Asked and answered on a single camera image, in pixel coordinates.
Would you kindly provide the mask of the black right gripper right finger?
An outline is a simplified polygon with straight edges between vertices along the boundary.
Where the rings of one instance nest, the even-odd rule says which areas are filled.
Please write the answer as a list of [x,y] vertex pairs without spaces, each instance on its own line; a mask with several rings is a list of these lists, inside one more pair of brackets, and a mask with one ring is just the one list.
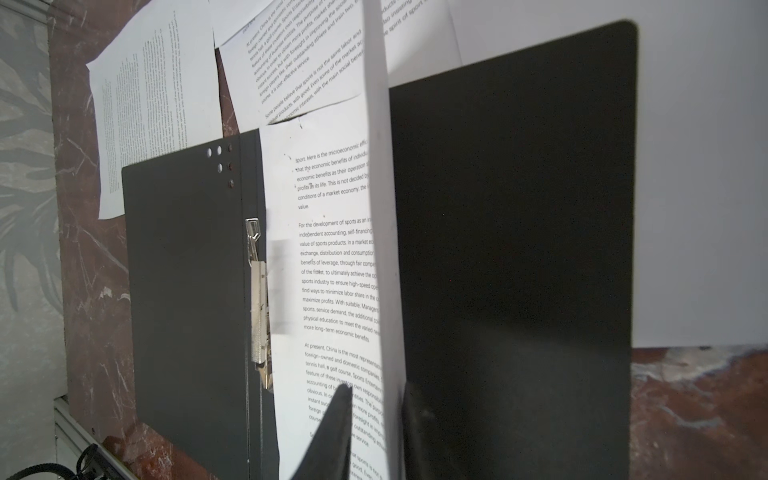
[[442,436],[434,410],[412,382],[405,385],[401,416],[407,479],[466,479]]

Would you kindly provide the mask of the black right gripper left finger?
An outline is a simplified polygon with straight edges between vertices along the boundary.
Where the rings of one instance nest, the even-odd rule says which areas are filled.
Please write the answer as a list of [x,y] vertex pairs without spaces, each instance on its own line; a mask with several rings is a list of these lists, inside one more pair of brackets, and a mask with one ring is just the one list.
[[351,465],[353,389],[336,389],[293,480],[348,480]]

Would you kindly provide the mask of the metal folder clip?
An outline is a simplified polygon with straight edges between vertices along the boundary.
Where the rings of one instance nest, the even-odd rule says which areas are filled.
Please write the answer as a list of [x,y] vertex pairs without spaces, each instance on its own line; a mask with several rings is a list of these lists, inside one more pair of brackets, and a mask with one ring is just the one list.
[[261,377],[262,387],[271,390],[266,262],[261,261],[258,254],[258,241],[261,237],[258,218],[253,217],[245,220],[245,233],[250,266],[251,358]]

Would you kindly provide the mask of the printed paper sheet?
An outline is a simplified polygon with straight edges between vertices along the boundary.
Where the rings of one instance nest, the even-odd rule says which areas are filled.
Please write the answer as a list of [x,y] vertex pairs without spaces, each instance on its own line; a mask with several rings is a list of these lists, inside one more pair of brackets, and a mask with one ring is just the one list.
[[355,97],[363,90],[365,12],[378,7],[388,81],[461,66],[445,1],[271,1],[219,47],[242,131]]
[[206,1],[151,1],[87,66],[102,219],[123,215],[124,167],[221,138]]
[[450,11],[468,63],[636,24],[633,343],[765,343],[766,3],[454,1]]
[[395,418],[403,371],[387,359],[398,330],[388,74],[381,5],[357,15],[361,70],[354,94],[263,127],[266,253],[279,475],[291,478],[335,391],[352,393],[349,474],[401,474]]

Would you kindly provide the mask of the white black file folder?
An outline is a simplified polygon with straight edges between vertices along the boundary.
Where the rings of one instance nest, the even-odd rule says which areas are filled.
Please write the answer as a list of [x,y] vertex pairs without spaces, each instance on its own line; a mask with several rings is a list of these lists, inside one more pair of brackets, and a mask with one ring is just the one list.
[[[638,31],[390,91],[409,380],[471,479],[625,479]],[[260,136],[126,167],[139,419],[221,479],[283,454],[246,362]]]

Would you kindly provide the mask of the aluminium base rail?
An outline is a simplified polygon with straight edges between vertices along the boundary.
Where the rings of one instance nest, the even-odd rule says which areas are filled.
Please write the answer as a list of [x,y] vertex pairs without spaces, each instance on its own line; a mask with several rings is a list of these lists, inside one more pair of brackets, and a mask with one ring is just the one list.
[[79,479],[137,479],[74,419],[66,396],[54,400],[53,412],[57,463],[78,474]]

